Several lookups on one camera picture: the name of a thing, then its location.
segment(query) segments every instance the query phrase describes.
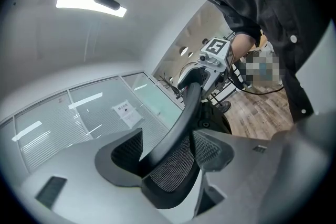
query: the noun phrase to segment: camera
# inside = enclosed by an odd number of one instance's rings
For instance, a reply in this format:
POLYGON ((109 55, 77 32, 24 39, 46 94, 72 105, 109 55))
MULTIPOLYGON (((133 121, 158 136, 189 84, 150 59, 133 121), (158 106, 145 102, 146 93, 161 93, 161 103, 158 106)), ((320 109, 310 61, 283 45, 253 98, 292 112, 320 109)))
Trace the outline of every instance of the camera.
POLYGON ((115 0, 93 0, 93 1, 105 7, 112 8, 114 10, 118 10, 120 8, 120 4, 115 0))

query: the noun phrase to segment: paper sign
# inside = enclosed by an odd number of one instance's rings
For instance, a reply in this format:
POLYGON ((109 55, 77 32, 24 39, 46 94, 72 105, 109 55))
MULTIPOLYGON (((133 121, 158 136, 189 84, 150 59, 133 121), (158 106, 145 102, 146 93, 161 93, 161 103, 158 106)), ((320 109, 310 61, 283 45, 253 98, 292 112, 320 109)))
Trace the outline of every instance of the paper sign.
POLYGON ((142 116, 136 111, 133 110, 123 118, 121 118, 124 123, 131 129, 133 128, 140 120, 142 120, 142 116))
POLYGON ((134 110, 134 107, 129 103, 128 100, 122 102, 121 104, 118 104, 113 107, 113 109, 116 111, 116 113, 119 115, 119 117, 124 117, 128 113, 134 110))
POLYGON ((143 118, 128 100, 114 106, 113 109, 130 129, 143 118))

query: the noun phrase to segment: shirt sleeve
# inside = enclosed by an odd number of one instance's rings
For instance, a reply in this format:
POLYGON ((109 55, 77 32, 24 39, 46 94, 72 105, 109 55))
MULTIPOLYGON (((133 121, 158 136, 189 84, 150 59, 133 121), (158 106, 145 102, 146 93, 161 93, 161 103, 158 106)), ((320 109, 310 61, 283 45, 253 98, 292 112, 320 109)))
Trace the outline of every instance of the shirt sleeve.
POLYGON ((223 13, 224 18, 230 29, 238 34, 246 34, 256 40, 256 47, 260 45, 260 26, 254 21, 239 15, 234 9, 226 4, 216 5, 216 7, 223 13))

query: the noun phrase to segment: chair backrest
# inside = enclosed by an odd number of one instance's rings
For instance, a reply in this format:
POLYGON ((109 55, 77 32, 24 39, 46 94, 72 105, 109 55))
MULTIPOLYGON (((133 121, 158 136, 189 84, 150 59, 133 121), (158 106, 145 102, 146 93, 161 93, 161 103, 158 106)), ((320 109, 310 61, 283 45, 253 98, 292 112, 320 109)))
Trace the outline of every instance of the chair backrest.
POLYGON ((179 205, 190 193, 200 171, 191 150, 192 119, 201 103, 198 83, 189 86, 185 103, 176 124, 141 161, 142 130, 137 129, 100 149, 95 159, 98 172, 114 185, 141 187, 158 209, 179 205))

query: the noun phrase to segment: ceiling light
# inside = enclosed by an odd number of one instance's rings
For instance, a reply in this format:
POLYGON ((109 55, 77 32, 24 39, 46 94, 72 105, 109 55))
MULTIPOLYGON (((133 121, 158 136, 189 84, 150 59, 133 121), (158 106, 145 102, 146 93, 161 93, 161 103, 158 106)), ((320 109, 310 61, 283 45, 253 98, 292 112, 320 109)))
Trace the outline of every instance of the ceiling light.
POLYGON ((146 87, 146 86, 147 86, 147 84, 145 84, 145 85, 143 85, 143 86, 140 86, 140 87, 137 87, 137 88, 135 88, 134 90, 136 91, 136 90, 141 89, 141 88, 146 87))
POLYGON ((56 7, 93 10, 95 12, 107 13, 121 18, 124 17, 126 13, 126 9, 124 7, 120 7, 118 10, 114 10, 100 5, 94 2, 94 0, 57 0, 56 7))
POLYGON ((21 132, 19 132, 16 136, 12 138, 12 140, 18 141, 22 136, 26 135, 27 133, 31 132, 32 130, 38 128, 40 125, 42 125, 41 121, 37 121, 33 123, 32 125, 28 126, 27 128, 23 129, 21 132))
POLYGON ((92 100, 94 100, 94 99, 97 99, 97 98, 100 98, 100 97, 102 97, 102 96, 103 96, 103 93, 102 93, 102 92, 101 92, 101 93, 97 93, 97 94, 95 94, 95 95, 92 95, 92 96, 90 96, 90 97, 87 97, 87 98, 85 98, 85 99, 82 99, 82 100, 80 100, 80 101, 78 101, 78 102, 76 102, 76 103, 73 103, 73 104, 68 105, 68 108, 69 108, 69 109, 76 108, 76 107, 78 107, 79 105, 85 104, 85 103, 87 103, 87 102, 90 102, 90 101, 92 101, 92 100))
POLYGON ((180 48, 180 50, 179 50, 180 55, 181 56, 184 55, 187 52, 187 50, 188 50, 188 47, 182 47, 182 48, 180 48))

